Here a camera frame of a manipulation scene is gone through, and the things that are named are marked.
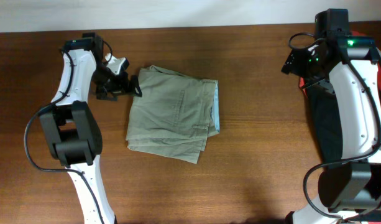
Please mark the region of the khaki green shorts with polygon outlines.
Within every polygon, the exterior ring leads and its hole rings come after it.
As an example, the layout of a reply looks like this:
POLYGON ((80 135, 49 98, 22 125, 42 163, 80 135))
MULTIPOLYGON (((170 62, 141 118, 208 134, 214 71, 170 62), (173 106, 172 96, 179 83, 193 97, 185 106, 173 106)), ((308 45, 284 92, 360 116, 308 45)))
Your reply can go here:
POLYGON ((132 102, 128 148, 196 164, 208 138, 220 132, 218 81, 152 65, 140 70, 139 85, 142 96, 132 102))

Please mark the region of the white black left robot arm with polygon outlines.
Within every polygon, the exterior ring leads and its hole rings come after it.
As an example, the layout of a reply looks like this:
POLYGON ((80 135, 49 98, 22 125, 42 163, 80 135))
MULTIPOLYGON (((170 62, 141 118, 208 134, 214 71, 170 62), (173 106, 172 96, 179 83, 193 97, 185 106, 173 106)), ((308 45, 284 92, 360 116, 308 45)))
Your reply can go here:
POLYGON ((129 61, 104 55, 107 42, 94 32, 64 43, 64 68, 52 101, 36 112, 59 172, 67 173, 76 189, 85 223, 116 223, 100 170, 101 130, 88 106, 92 84, 99 100, 142 96, 138 78, 128 75, 129 61))

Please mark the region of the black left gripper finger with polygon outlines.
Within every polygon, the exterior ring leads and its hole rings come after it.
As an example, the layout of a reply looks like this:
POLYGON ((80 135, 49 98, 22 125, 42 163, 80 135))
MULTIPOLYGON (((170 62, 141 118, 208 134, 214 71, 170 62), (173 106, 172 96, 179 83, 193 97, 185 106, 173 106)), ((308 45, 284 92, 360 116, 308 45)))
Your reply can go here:
POLYGON ((117 97, 110 93, 96 93, 97 100, 117 101, 117 97))
POLYGON ((142 90, 140 89, 139 79, 137 75, 132 75, 129 80, 129 87, 132 96, 142 97, 142 90))

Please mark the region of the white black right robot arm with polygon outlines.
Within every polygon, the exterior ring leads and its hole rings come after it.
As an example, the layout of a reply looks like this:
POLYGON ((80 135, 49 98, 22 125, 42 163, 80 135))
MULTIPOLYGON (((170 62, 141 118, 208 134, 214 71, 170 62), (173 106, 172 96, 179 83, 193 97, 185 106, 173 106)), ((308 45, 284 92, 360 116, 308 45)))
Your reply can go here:
POLYGON ((381 221, 381 51, 351 32, 346 9, 314 24, 314 42, 292 47, 282 72, 300 78, 323 162, 317 196, 285 221, 381 221))

